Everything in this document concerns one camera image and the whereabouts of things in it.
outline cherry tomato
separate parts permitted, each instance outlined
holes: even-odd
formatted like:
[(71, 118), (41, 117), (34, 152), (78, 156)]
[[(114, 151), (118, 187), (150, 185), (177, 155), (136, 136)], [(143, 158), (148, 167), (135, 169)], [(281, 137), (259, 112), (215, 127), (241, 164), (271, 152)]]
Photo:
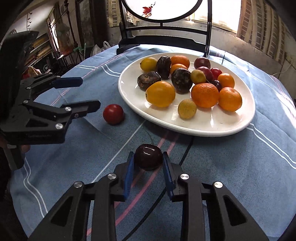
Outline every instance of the cherry tomato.
[(217, 80), (218, 76), (222, 74), (222, 71), (218, 68), (211, 68), (211, 72), (213, 73), (214, 80)]
[(120, 105), (110, 104), (103, 111), (104, 120), (110, 125), (116, 125), (123, 121), (124, 112)]

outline chair backrest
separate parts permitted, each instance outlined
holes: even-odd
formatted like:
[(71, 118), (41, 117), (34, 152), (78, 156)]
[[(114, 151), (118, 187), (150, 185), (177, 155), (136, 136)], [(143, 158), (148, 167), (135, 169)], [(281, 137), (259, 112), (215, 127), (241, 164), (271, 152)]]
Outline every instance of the chair backrest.
[[(207, 14), (207, 30), (199, 30), (195, 28), (186, 28), (179, 26), (164, 26), (164, 23), (171, 23), (181, 19), (188, 17), (193, 14), (200, 6), (203, 0), (197, 0), (195, 6), (189, 10), (187, 13), (171, 19), (166, 20), (156, 20), (145, 18), (136, 14), (126, 3), (126, 0), (119, 0), (120, 7), (120, 33), (121, 33), (121, 41), (119, 42), (119, 48), (116, 53), (123, 53), (125, 50), (139, 46), (140, 44), (152, 44), (152, 45), (167, 45), (174, 47), (181, 47), (191, 50), (196, 50), (204, 53), (204, 57), (208, 57), (209, 55), (209, 47), (210, 47), (210, 39), (211, 39), (211, 29), (212, 29), (212, 0), (204, 0), (207, 1), (208, 14)], [(126, 20), (126, 10), (131, 13), (133, 16), (141, 19), (143, 21), (159, 23), (157, 26), (136, 26), (136, 27), (128, 27), (128, 22)], [(146, 30), (146, 29), (159, 29), (159, 30), (175, 30), (175, 31), (185, 31), (192, 32), (197, 34), (206, 35), (205, 43), (199, 43), (194, 41), (193, 39), (185, 38), (185, 37), (177, 37), (177, 36), (167, 36), (167, 35), (137, 35), (133, 36), (131, 31), (134, 30)]]

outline blue tablecloth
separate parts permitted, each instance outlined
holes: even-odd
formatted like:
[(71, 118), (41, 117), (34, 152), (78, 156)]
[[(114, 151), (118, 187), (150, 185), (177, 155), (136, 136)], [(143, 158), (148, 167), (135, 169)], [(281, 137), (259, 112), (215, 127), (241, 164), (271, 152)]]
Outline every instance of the blue tablecloth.
[[(245, 81), (254, 95), (256, 114), (243, 131), (217, 138), (178, 134), (145, 121), (122, 100), (117, 89), (120, 73), (133, 61), (162, 52), (196, 51), (141, 45), (116, 55), (112, 47), (88, 58), (65, 77), (80, 76), (78, 88), (51, 89), (36, 101), (53, 106), (98, 99), (96, 113), (74, 119), (66, 141), (36, 145), (26, 154), (25, 165), (13, 173), (10, 191), (16, 214), (30, 235), (48, 210), (77, 180), (90, 183), (125, 162), (129, 151), (142, 143), (158, 145), (179, 163), (190, 142), (182, 168), (204, 183), (223, 182), (259, 223), (270, 240), (277, 240), (296, 213), (296, 110), (278, 79), (224, 51), (211, 48), (210, 58)], [(104, 108), (120, 104), (126, 114), (118, 126), (102, 118)], [(162, 171), (135, 176), (126, 203), (116, 204), (116, 230), (122, 240), (143, 218), (164, 189)], [(181, 203), (165, 195), (130, 241), (179, 240)]]

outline white plate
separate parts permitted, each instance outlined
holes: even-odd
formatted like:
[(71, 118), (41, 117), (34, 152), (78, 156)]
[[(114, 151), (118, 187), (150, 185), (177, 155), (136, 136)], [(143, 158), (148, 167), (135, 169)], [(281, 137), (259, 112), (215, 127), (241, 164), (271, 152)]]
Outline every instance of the white plate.
[[(194, 70), (193, 63), (198, 57), (184, 53), (159, 53), (149, 57), (159, 59), (163, 55), (169, 57), (174, 55), (186, 56), (190, 60), (190, 72)], [(198, 107), (192, 119), (183, 120), (178, 115), (178, 105), (183, 99), (190, 98), (190, 93), (176, 94), (173, 103), (165, 110), (151, 105), (145, 98), (145, 92), (140, 90), (137, 85), (138, 76), (143, 74), (140, 62), (144, 58), (134, 61), (124, 69), (118, 80), (118, 90), (123, 100), (145, 119), (173, 131), (205, 137), (232, 135), (246, 128), (252, 121), (255, 115), (255, 101), (250, 89), (235, 73), (212, 60), (210, 60), (211, 68), (219, 68), (223, 73), (229, 73), (234, 78), (234, 88), (242, 96), (242, 106), (236, 112), (225, 112), (219, 105), (208, 109)]]

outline orange fruit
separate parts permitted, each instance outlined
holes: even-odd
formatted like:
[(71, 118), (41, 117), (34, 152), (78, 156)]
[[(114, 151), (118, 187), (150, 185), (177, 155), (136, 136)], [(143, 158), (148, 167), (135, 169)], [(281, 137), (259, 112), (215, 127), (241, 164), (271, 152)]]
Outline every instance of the orange fruit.
[(234, 78), (228, 73), (220, 74), (217, 80), (221, 83), (222, 88), (224, 87), (234, 88)]
[(219, 92), (216, 86), (209, 83), (202, 83), (193, 86), (191, 98), (197, 106), (210, 108), (217, 104)]
[(146, 100), (157, 107), (168, 107), (175, 99), (175, 88), (168, 82), (158, 81), (151, 85), (145, 93)]
[(187, 57), (185, 57), (184, 55), (175, 55), (173, 57), (171, 57), (171, 61), (172, 61), (172, 66), (174, 64), (182, 64), (185, 65), (187, 67), (187, 69), (190, 66), (190, 61)]
[(172, 74), (174, 72), (175, 69), (178, 68), (183, 68), (183, 69), (188, 69), (185, 65), (183, 64), (174, 64), (172, 65), (172, 67), (170, 68), (170, 74)]
[(242, 97), (235, 89), (225, 87), (219, 93), (219, 106), (227, 111), (236, 111), (242, 106)]

